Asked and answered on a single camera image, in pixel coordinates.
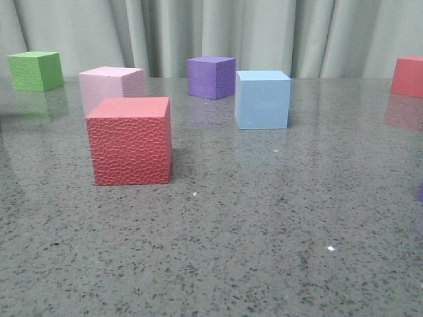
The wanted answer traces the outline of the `light blue foam cube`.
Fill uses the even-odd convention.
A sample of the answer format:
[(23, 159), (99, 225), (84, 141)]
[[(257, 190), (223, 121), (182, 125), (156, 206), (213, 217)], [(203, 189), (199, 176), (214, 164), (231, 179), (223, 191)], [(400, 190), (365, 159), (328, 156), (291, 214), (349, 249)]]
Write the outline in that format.
[(239, 129), (288, 127), (291, 79), (282, 71), (237, 71), (235, 120)]

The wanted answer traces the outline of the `purple foam cube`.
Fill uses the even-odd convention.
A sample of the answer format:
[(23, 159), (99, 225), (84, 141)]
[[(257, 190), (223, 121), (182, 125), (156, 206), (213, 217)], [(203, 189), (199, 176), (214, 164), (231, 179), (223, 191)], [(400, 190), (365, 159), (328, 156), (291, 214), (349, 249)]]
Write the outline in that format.
[(187, 60), (188, 94), (217, 100), (235, 93), (236, 59), (202, 56)]

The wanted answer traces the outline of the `red textured foam cube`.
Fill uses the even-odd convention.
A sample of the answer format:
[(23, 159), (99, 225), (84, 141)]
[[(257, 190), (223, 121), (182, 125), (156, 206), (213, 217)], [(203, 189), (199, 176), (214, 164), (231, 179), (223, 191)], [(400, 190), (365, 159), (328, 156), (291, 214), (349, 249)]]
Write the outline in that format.
[(168, 97), (107, 98), (86, 117), (86, 124), (96, 185), (169, 182)]

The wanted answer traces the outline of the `pink foam cube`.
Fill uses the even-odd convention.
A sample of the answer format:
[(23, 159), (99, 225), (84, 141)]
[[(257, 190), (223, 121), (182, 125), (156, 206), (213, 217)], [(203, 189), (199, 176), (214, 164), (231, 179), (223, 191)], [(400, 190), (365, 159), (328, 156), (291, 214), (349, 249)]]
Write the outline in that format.
[(84, 115), (105, 98), (145, 96), (145, 73), (140, 68), (103, 66), (79, 73)]

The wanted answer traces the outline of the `grey-green curtain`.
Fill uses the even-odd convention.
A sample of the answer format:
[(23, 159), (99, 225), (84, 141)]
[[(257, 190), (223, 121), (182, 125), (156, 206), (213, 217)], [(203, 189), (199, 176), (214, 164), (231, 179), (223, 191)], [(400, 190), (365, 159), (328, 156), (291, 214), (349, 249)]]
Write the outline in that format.
[(422, 2), (2, 1), (1, 74), (26, 51), (58, 52), (67, 76), (184, 77), (187, 59), (215, 55), (295, 78), (391, 77), (398, 57), (422, 54)]

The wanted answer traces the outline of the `green foam cube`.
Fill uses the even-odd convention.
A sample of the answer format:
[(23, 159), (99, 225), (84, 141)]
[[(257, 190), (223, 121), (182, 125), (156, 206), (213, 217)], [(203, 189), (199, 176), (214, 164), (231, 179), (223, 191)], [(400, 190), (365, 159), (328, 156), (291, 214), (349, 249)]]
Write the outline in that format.
[(45, 92), (64, 85), (58, 52), (24, 52), (7, 56), (15, 90)]

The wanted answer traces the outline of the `red foam cube far right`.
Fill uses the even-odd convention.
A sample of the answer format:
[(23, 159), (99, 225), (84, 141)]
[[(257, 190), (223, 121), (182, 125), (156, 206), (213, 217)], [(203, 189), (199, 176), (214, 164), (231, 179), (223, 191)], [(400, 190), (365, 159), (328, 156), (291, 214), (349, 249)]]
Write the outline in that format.
[(391, 93), (422, 98), (422, 70), (421, 55), (410, 55), (397, 59)]

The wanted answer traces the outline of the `purple cube at right edge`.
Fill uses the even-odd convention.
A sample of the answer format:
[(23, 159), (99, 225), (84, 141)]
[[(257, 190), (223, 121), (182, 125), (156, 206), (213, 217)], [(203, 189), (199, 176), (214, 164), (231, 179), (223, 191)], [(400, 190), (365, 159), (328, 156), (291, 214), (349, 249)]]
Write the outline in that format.
[(423, 202), (423, 181), (421, 181), (418, 191), (418, 200)]

